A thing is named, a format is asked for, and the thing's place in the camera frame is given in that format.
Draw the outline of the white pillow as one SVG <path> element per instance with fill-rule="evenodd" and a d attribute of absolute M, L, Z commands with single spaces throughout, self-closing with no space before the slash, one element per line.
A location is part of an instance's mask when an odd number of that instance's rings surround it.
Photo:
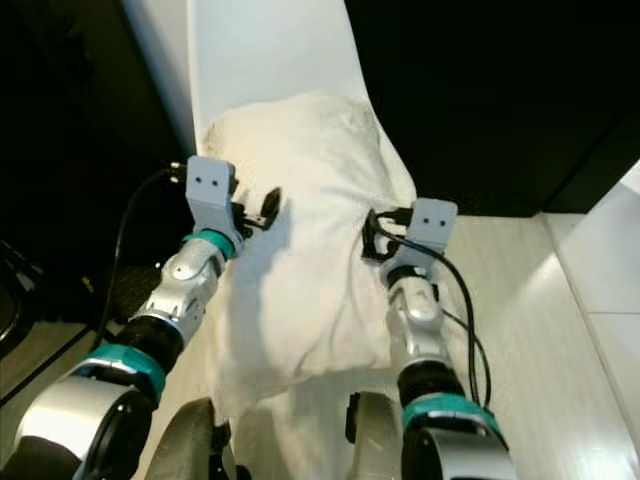
<path fill-rule="evenodd" d="M 221 419 L 293 385 L 390 362 L 388 293 L 364 260 L 370 211 L 410 204 L 416 191 L 365 102 L 301 93 L 224 111 L 201 151 L 236 168 L 237 201 L 282 207 L 229 262 L 201 332 Z"/>

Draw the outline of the black textured floor mat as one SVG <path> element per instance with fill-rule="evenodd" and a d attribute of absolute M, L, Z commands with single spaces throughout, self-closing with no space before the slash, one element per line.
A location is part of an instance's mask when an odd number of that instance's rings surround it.
<path fill-rule="evenodd" d="M 114 289 L 110 294 L 108 319 L 116 324 L 127 323 L 142 303 L 150 297 L 160 283 L 157 266 L 120 266 L 114 276 Z"/>

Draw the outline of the black cabinet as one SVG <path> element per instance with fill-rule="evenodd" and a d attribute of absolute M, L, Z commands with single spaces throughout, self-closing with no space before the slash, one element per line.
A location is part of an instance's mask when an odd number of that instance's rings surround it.
<path fill-rule="evenodd" d="M 640 163 L 640 0 L 344 0 L 422 197 L 586 212 Z"/>

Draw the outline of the dark tall furniture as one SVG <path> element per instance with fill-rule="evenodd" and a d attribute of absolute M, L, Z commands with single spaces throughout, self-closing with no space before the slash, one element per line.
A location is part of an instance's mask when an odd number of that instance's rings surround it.
<path fill-rule="evenodd" d="M 134 188 L 183 159 L 124 0 L 0 0 L 1 239 L 44 271 L 46 319 L 95 324 Z"/>

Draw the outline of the silver right robot leg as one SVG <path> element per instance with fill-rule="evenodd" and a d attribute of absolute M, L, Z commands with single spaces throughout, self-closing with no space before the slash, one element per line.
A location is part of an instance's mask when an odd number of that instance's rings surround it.
<path fill-rule="evenodd" d="M 404 480 L 401 404 L 379 392 L 348 397 L 346 439 L 353 447 L 346 480 Z"/>

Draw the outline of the black curved frame object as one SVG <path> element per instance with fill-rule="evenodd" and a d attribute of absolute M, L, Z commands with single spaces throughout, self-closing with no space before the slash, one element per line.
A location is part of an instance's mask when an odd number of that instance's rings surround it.
<path fill-rule="evenodd" d="M 17 337 L 18 332 L 28 332 L 49 314 L 40 291 L 44 271 L 5 239 L 0 239 L 0 246 L 3 293 L 9 298 L 1 338 Z"/>

